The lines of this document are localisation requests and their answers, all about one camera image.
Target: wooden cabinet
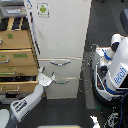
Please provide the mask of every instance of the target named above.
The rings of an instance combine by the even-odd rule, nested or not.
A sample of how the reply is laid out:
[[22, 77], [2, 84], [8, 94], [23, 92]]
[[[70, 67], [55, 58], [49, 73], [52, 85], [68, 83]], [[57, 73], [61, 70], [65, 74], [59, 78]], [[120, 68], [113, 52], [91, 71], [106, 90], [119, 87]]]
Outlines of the wooden cabinet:
[[38, 84], [38, 63], [30, 31], [12, 31], [13, 22], [14, 18], [10, 18], [8, 29], [0, 31], [0, 94], [33, 92]]

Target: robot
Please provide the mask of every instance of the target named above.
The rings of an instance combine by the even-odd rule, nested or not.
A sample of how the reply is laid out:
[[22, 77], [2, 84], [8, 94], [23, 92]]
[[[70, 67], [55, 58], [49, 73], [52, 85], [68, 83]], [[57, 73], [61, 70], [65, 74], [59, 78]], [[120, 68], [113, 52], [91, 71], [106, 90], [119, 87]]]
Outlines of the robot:
[[93, 92], [103, 104], [115, 106], [128, 90], [128, 37], [114, 34], [110, 47], [94, 53]]
[[13, 101], [10, 105], [10, 111], [7, 109], [0, 110], [0, 128], [16, 128], [16, 125], [40, 102], [44, 88], [55, 81], [54, 73], [50, 78], [43, 74], [44, 69], [39, 69], [38, 85], [36, 85], [31, 95], [22, 100]]

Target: drawer handle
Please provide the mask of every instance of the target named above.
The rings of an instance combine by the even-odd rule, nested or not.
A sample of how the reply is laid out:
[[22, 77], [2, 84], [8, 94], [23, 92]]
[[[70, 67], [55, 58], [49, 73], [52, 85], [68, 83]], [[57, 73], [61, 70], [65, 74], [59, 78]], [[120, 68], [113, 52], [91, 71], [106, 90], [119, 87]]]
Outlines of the drawer handle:
[[63, 81], [62, 82], [61, 81], [60, 82], [59, 81], [55, 81], [55, 83], [57, 83], [57, 84], [66, 84], [67, 82], [69, 82], [69, 80], [66, 80], [64, 82]]
[[18, 92], [19, 91], [19, 85], [18, 85], [18, 88], [16, 90], [3, 90], [5, 86], [2, 86], [1, 87], [1, 92]]
[[55, 61], [50, 61], [50, 63], [51, 63], [51, 64], [54, 64], [54, 65], [57, 65], [57, 66], [63, 66], [63, 65], [69, 64], [69, 63], [71, 63], [71, 62], [70, 62], [70, 61], [66, 61], [66, 62], [64, 62], [64, 63], [62, 63], [62, 64], [58, 64], [58, 63], [56, 63]]
[[7, 59], [7, 61], [1, 61], [0, 64], [8, 63], [8, 62], [9, 62], [9, 59]]
[[7, 73], [0, 73], [0, 75], [15, 75], [16, 71], [14, 71], [13, 73], [11, 72], [7, 72]]

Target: wooden drawer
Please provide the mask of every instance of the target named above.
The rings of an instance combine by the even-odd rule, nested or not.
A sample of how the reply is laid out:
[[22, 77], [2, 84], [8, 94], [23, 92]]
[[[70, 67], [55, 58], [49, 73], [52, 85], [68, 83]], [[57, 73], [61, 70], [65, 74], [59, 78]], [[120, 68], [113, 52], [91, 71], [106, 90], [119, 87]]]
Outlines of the wooden drawer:
[[0, 82], [0, 93], [33, 92], [38, 81], [27, 82]]
[[22, 65], [35, 65], [31, 49], [0, 51], [0, 67]]
[[36, 65], [22, 66], [22, 67], [0, 67], [0, 77], [12, 76], [33, 76], [38, 75], [38, 68]]
[[27, 30], [0, 31], [0, 49], [31, 48]]
[[45, 66], [44, 73], [48, 76], [54, 72], [56, 78], [79, 77], [82, 59], [43, 60], [38, 63], [40, 67]]
[[79, 79], [70, 79], [66, 83], [53, 82], [50, 87], [46, 88], [46, 96], [48, 99], [60, 99], [60, 98], [77, 98]]

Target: white refrigerator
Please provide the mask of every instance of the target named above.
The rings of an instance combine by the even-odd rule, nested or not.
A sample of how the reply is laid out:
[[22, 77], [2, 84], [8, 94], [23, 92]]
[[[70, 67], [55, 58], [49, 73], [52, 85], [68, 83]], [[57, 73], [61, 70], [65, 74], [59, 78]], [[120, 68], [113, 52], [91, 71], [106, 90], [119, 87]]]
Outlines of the white refrigerator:
[[48, 99], [77, 98], [91, 0], [24, 0], [39, 67], [56, 81]]

